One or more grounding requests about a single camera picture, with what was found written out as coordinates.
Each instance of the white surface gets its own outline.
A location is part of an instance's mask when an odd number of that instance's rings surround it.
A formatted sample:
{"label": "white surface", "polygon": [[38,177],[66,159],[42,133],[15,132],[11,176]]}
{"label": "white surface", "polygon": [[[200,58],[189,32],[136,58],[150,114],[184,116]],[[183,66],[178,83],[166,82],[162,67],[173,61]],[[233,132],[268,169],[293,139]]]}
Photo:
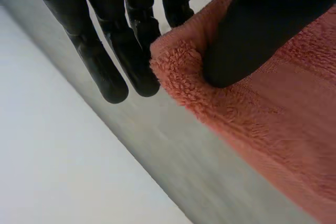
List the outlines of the white surface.
{"label": "white surface", "polygon": [[190,223],[2,7],[0,27],[0,223]]}

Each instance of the orange towel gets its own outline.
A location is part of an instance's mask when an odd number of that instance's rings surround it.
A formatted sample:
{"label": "orange towel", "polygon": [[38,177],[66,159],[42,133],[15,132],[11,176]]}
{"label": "orange towel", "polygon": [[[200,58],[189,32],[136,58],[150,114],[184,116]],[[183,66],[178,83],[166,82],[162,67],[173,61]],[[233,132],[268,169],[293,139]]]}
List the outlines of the orange towel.
{"label": "orange towel", "polygon": [[162,87],[273,185],[336,222],[336,6],[239,83],[217,89],[202,54],[231,0],[213,0],[151,47]]}

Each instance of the gray surface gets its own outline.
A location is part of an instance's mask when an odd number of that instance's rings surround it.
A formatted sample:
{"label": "gray surface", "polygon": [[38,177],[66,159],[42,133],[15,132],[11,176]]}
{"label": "gray surface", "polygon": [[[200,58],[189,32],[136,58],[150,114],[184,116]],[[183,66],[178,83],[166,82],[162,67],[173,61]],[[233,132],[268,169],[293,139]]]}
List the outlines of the gray surface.
{"label": "gray surface", "polygon": [[[199,10],[209,1],[192,0],[191,5]],[[222,140],[178,107],[164,90],[145,99],[130,88],[130,96],[122,104],[106,103],[42,1],[2,2],[192,222],[315,223]],[[155,14],[162,31],[167,31],[161,0],[156,0]]]}

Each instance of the gray floor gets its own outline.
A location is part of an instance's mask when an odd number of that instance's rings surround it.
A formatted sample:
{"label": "gray floor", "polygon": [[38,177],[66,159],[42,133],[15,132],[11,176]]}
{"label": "gray floor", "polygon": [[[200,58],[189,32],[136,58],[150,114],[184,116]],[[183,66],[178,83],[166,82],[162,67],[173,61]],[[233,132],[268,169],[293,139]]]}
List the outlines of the gray floor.
{"label": "gray floor", "polygon": [[[145,99],[131,89],[122,104],[106,103],[42,1],[1,1],[192,222],[315,223],[164,90]],[[191,5],[199,10],[209,1],[192,0]],[[161,0],[156,0],[155,14],[162,31],[167,31]]]}

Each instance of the white wall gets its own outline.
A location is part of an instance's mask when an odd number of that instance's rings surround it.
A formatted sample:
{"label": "white wall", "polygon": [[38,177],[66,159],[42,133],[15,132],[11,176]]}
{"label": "white wall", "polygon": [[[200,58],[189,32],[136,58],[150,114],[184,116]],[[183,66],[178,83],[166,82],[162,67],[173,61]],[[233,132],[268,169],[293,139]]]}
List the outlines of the white wall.
{"label": "white wall", "polygon": [[2,7],[0,223],[190,223]]}

